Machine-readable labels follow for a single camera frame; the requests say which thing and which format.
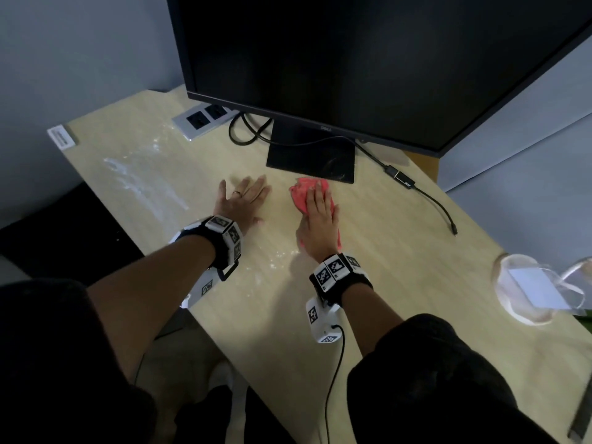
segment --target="person's left hand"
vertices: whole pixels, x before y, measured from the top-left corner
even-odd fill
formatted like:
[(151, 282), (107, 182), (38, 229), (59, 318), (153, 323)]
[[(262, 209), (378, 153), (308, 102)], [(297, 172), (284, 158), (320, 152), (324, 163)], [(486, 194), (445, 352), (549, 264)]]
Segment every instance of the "person's left hand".
[(239, 225), (240, 231), (245, 235), (251, 226), (262, 221), (255, 216), (261, 208), (265, 198), (271, 192), (271, 186), (266, 184), (265, 176), (260, 176), (249, 187), (250, 177), (244, 178), (236, 186), (230, 199), (226, 199), (226, 181), (222, 180), (218, 187), (218, 199), (214, 207), (214, 215), (225, 216)]

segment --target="desk power socket panel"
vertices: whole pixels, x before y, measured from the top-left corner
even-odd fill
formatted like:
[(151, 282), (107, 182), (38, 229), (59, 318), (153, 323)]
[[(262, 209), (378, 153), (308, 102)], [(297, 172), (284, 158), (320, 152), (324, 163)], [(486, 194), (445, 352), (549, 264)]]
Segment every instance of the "desk power socket panel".
[(187, 140), (193, 140), (232, 119), (239, 111), (217, 104), (201, 103), (173, 118)]

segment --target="forearm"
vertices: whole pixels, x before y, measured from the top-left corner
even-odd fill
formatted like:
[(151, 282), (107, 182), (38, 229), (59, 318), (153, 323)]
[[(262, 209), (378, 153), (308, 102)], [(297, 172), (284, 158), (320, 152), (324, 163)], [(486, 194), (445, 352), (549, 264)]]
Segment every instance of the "forearm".
[(144, 351), (215, 255), (208, 240), (187, 236), (88, 288), (126, 376), (131, 376)]
[(347, 320), (356, 337), (362, 356), (403, 319), (372, 288), (363, 283), (350, 286), (342, 295)]

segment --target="desk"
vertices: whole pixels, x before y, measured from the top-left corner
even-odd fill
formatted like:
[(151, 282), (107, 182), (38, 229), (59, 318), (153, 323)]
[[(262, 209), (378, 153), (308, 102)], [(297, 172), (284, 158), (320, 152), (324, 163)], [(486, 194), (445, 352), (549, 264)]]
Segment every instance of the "desk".
[[(240, 266), (191, 313), (299, 443), (325, 442), (324, 401), (341, 342), (313, 341), (305, 302), (315, 267), (299, 252), (300, 214), (288, 187), (297, 175), (265, 167), (267, 145), (233, 145), (228, 125), (192, 142), (171, 118), (195, 105), (184, 88), (144, 91), (68, 124), (77, 146), (64, 152), (86, 183), (145, 254), (181, 226), (211, 213), (218, 182), (230, 191), (243, 176), (266, 173), (273, 186), (249, 232)], [(237, 123), (239, 138), (245, 130)], [(356, 155), (356, 183), (331, 183), (342, 206), (344, 248), (368, 271), (376, 291), (403, 318), (433, 313), (507, 379), (518, 405), (560, 442), (592, 372), (592, 335), (569, 315), (529, 327), (500, 306), (490, 282), (503, 250), (401, 151), (368, 145), (436, 197), (458, 225), (429, 201), (396, 184)], [(346, 377), (360, 360), (342, 317), (346, 350), (329, 402), (334, 442), (354, 442)], [(393, 431), (396, 432), (396, 418)]]

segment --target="sleeve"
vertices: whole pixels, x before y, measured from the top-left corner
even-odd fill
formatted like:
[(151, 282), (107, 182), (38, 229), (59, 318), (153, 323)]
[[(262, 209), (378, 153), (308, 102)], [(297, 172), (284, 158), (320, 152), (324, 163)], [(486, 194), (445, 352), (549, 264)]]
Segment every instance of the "sleeve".
[(121, 372), (85, 288), (34, 280), (0, 288), (1, 397), (19, 441), (147, 442), (156, 409)]
[(347, 407), (358, 444), (470, 440), (475, 433), (554, 442), (518, 411), (501, 374), (429, 314), (393, 328), (351, 370)]

